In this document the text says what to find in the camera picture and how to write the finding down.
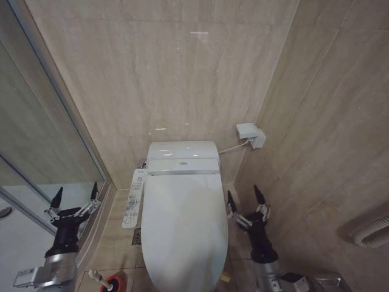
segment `wall outlet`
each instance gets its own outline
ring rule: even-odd
[[[263,145],[265,144],[265,141],[266,141],[265,133],[263,133],[263,131],[261,129],[258,129],[258,131],[259,131],[260,135],[258,137],[252,138],[250,140],[250,143],[251,143],[251,146],[253,147],[253,149],[262,148]]]
[[[260,135],[259,129],[253,123],[239,123],[236,125],[236,131],[239,139],[248,139]]]

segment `toilet bowl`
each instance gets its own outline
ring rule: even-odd
[[[160,292],[211,292],[227,255],[227,215],[214,142],[154,142],[142,212],[142,252]]]

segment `beige wall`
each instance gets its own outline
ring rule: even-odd
[[[298,0],[26,0],[118,189],[152,141],[239,141]],[[233,182],[243,149],[221,158]]]
[[[353,291],[387,291],[389,246],[336,235],[389,200],[389,2],[301,0],[235,186],[272,205],[281,258],[341,272]]]

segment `shower enclosure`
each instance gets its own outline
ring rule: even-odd
[[[55,234],[44,210],[59,188],[62,209],[81,207],[108,176],[12,2],[0,0],[1,291],[17,291],[16,273],[43,264]]]

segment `floor drain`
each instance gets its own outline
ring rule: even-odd
[[[133,245],[140,245],[142,242],[140,241],[140,228],[136,228],[134,230],[134,237],[133,237]]]

